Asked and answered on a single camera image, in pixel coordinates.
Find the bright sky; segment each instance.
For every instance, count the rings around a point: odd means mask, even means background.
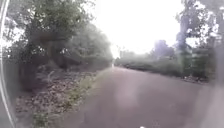
[[[159,39],[175,43],[182,8],[181,0],[97,0],[96,25],[113,45],[141,54]]]

